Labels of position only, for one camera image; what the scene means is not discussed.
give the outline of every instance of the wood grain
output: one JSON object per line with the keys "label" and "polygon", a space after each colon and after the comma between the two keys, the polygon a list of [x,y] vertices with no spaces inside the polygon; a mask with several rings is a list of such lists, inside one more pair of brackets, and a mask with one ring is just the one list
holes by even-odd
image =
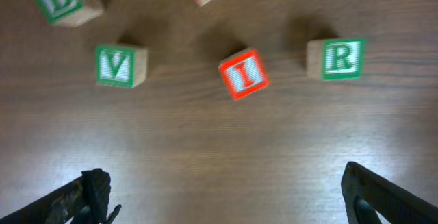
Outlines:
{"label": "wood grain", "polygon": [[[0,0],[0,216],[101,167],[117,223],[346,223],[351,160],[438,205],[438,0],[103,2],[67,29]],[[367,38],[361,79],[305,76],[329,34]],[[121,38],[150,75],[97,86],[94,50]],[[271,84],[232,101],[217,69],[242,47]]]}

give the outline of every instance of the brown tabletop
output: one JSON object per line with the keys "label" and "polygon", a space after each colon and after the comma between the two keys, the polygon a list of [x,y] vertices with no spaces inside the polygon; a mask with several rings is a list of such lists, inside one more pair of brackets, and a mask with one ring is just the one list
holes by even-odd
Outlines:
{"label": "brown tabletop", "polygon": [[[101,167],[115,223],[346,223],[356,161],[438,205],[438,0],[103,0],[78,28],[0,0],[0,216]],[[364,75],[305,76],[315,38],[367,38]],[[149,78],[97,86],[136,42]],[[219,61],[257,48],[271,85],[232,101]]]}

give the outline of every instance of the wooden table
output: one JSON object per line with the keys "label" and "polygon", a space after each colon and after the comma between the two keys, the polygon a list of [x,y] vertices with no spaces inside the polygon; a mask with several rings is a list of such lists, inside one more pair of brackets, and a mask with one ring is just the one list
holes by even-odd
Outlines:
{"label": "wooden table", "polygon": [[[438,205],[438,0],[103,0],[49,26],[0,0],[0,216],[101,167],[117,223],[346,223],[356,161]],[[364,76],[305,76],[316,37],[368,39]],[[100,43],[151,50],[133,90],[97,86]],[[218,63],[257,48],[271,85],[232,101]]]}

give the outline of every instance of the green border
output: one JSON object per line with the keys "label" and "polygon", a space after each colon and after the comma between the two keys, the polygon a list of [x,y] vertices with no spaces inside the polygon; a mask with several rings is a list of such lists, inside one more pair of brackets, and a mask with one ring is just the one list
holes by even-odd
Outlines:
{"label": "green border", "polygon": [[[100,54],[103,50],[106,49],[112,49],[112,50],[118,50],[118,51],[124,51],[131,54],[131,69],[129,73],[129,81],[128,82],[121,82],[118,80],[109,80],[109,79],[102,79],[101,78],[101,64],[100,64]],[[109,85],[109,86],[115,86],[115,87],[121,87],[121,88],[133,88],[133,82],[134,82],[134,66],[135,66],[135,56],[136,56],[136,50],[129,48],[129,47],[123,47],[123,46],[113,46],[113,45],[99,45],[96,49],[96,81],[98,84],[103,85]]]}
{"label": "green border", "polygon": [[72,10],[69,10],[68,12],[62,15],[53,17],[51,16],[50,11],[47,9],[46,5],[44,4],[44,1],[36,0],[36,3],[38,4],[38,7],[42,10],[42,13],[44,14],[44,16],[46,17],[46,19],[49,21],[50,24],[54,24],[83,8],[83,0],[78,0],[78,5],[75,6]]}
{"label": "green border", "polygon": [[[361,43],[361,49],[360,49],[360,56],[359,56],[359,69],[357,72],[354,73],[338,73],[338,74],[326,74],[325,73],[325,66],[326,66],[326,52],[327,52],[327,46],[333,43],[343,43],[343,42],[360,42]],[[322,80],[323,81],[335,81],[335,80],[343,80],[343,79],[357,79],[362,76],[362,68],[363,68],[363,59],[365,55],[365,48],[366,48],[366,39],[364,38],[355,38],[355,39],[339,39],[339,40],[327,40],[324,42],[323,47],[323,61],[322,61],[322,67],[321,67],[321,74],[322,74]]]}

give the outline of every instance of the red block face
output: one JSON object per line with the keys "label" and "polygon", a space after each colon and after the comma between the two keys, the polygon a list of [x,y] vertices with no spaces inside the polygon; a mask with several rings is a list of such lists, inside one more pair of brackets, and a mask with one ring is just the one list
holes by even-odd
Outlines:
{"label": "red block face", "polygon": [[219,71],[234,100],[241,99],[269,84],[265,68],[255,49],[223,62],[219,66]]}

